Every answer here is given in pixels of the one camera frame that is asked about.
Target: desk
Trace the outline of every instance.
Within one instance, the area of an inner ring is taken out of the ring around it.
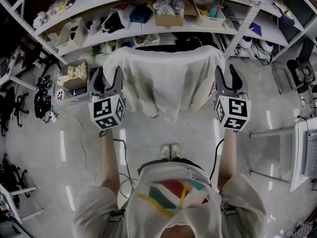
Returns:
[[[20,84],[26,88],[29,88],[32,91],[36,91],[37,87],[30,85],[20,79],[18,79],[15,75],[18,74],[19,72],[21,72],[23,70],[22,66],[23,66],[23,61],[19,62],[16,64],[16,60],[17,57],[19,56],[19,49],[16,49],[15,52],[13,53],[11,59],[10,59],[10,63],[9,63],[9,72],[7,72],[3,77],[0,77],[0,86],[2,86],[3,84],[7,83],[9,80],[14,81],[17,84]]]
[[[12,196],[15,196],[15,195],[20,195],[20,194],[23,194],[23,193],[27,193],[27,192],[30,192],[30,191],[34,191],[36,190],[37,188],[36,187],[30,187],[30,188],[26,188],[26,189],[20,189],[20,190],[17,190],[17,191],[13,191],[13,192],[9,192],[6,190],[6,188],[4,188],[1,184],[0,184],[0,194],[1,194],[1,197],[3,198],[3,201],[5,202],[6,204],[6,207],[8,209],[11,210],[11,212],[14,214],[14,217],[15,219],[20,222],[22,224],[22,221],[25,221],[27,219],[30,219],[42,212],[44,212],[44,209],[40,209],[32,214],[29,214],[27,216],[24,216],[24,217],[20,217],[18,211],[17,211],[17,208],[15,207],[15,204],[14,204],[14,201],[12,199]]]
[[[256,172],[249,166],[251,174],[257,174],[259,176],[268,178],[272,181],[281,182],[283,184],[289,184],[290,191],[296,190],[301,184],[309,179],[309,177],[305,177],[304,173],[304,161],[306,158],[306,132],[307,132],[307,124],[308,130],[312,131],[317,129],[317,118],[308,119],[306,121],[299,121],[294,126],[283,127],[279,129],[268,130],[265,132],[256,132],[251,133],[251,138],[256,137],[266,137],[266,136],[280,136],[280,165],[283,165],[285,157],[287,154],[291,154],[291,169],[290,169],[290,179],[284,180],[281,177],[272,177],[260,172]],[[285,135],[292,135],[292,150],[291,153],[285,152]]]

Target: white sneaker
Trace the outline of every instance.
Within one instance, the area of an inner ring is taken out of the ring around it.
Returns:
[[[172,144],[170,148],[170,158],[175,159],[175,158],[180,158],[180,147],[178,144]]]
[[[170,159],[170,145],[163,145],[160,150],[162,159],[166,159],[169,161]]]

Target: white cloth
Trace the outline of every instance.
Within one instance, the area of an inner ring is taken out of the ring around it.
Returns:
[[[231,178],[220,196],[206,172],[177,162],[143,168],[126,212],[116,211],[109,188],[89,188],[76,211],[74,236],[159,238],[168,227],[189,225],[197,238],[262,238],[266,223],[263,203],[244,175]]]
[[[198,110],[211,96],[214,71],[217,65],[224,72],[222,52],[212,46],[193,51],[166,53],[118,49],[104,63],[104,75],[113,84],[115,71],[120,67],[128,91],[128,106],[142,105],[143,113],[156,117],[161,110],[167,120],[176,122],[180,109]]]

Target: glossy floor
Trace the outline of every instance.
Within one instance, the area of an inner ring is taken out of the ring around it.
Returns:
[[[278,170],[278,138],[250,139],[249,132],[292,125],[294,117],[301,112],[301,102],[296,93],[279,95],[270,66],[252,63],[249,59],[231,59],[229,62],[245,75],[252,101],[251,120],[243,133],[238,134],[239,171],[248,176],[264,201],[267,210],[265,237],[278,238],[296,221],[305,220],[316,207],[317,193],[311,191],[309,182],[290,193],[287,186],[250,176],[244,154],[251,157],[253,167],[275,175]],[[24,79],[35,83],[33,74],[26,74]],[[21,86],[15,87],[18,94],[27,91]],[[7,152],[13,163],[27,169],[28,181],[38,187],[31,198],[23,196],[22,203],[32,201],[35,207],[45,209],[41,215],[26,221],[24,226],[36,238],[71,238],[71,223],[79,196],[90,183],[99,182],[98,130],[90,121],[87,104],[64,109],[68,115],[78,118],[83,126],[81,139],[85,157],[79,141],[81,126],[78,121],[64,113],[58,115],[56,123],[46,124],[35,118],[34,94],[30,92],[27,98],[26,109],[30,113],[22,116],[23,127],[17,126],[15,118],[10,121],[7,136],[0,139],[3,145],[1,151]],[[196,162],[210,174],[215,147],[223,131],[219,129],[210,100],[196,113],[181,111],[174,125],[167,124],[163,114],[151,119],[141,112],[126,112],[122,126],[114,131],[114,135],[126,140],[131,176],[137,178],[137,169],[143,163],[160,158],[162,144],[175,142],[180,144],[182,156]],[[119,170],[126,174],[123,145],[116,144],[116,148]],[[217,168],[213,184],[217,179],[216,173]],[[122,192],[125,195],[131,193],[128,183],[123,184]],[[122,204],[125,199],[120,195],[118,200]]]

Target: office chair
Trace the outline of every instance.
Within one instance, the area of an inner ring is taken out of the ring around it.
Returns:
[[[272,73],[280,93],[285,94],[297,90],[299,94],[305,93],[309,85],[315,80],[315,73],[309,59],[314,49],[314,42],[306,38],[300,55],[295,60],[272,69]]]
[[[16,116],[17,124],[18,126],[22,127],[22,124],[20,124],[19,122],[19,112],[21,111],[25,114],[29,113],[29,111],[25,111],[21,108],[22,104],[24,103],[25,97],[28,95],[29,93],[19,95],[17,98],[17,102],[15,102],[14,88],[11,87],[6,93],[4,102],[2,105],[3,108],[2,108],[2,115],[1,115],[1,121],[0,121],[2,136],[5,136],[4,131],[8,131],[6,124],[10,120],[11,114],[14,109],[15,111],[13,114]]]

